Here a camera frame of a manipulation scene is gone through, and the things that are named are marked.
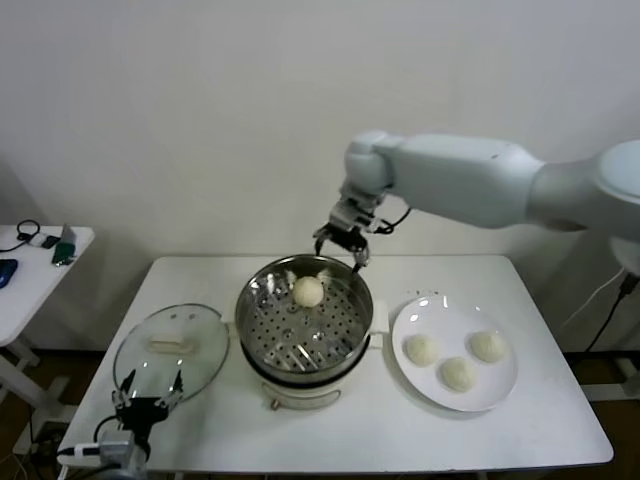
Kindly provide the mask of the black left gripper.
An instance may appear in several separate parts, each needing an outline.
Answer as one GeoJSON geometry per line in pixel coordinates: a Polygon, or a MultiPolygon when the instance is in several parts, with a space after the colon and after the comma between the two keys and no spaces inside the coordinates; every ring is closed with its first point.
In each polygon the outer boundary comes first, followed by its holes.
{"type": "Polygon", "coordinates": [[[135,397],[132,399],[130,389],[135,379],[136,370],[130,373],[116,385],[112,392],[112,404],[115,413],[124,430],[132,431],[134,439],[146,442],[153,427],[168,418],[168,408],[175,408],[183,399],[182,370],[179,369],[169,388],[169,393],[163,397],[135,397]]]}

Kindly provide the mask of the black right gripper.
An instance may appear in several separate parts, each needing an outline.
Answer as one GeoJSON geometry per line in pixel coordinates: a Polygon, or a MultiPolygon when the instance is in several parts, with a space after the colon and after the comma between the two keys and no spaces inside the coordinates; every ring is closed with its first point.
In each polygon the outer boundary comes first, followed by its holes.
{"type": "Polygon", "coordinates": [[[314,251],[316,254],[322,252],[323,245],[330,241],[344,250],[351,250],[354,260],[353,273],[358,273],[366,267],[370,260],[370,251],[366,238],[361,230],[354,226],[350,230],[343,230],[331,223],[325,224],[313,234],[314,251]]]}

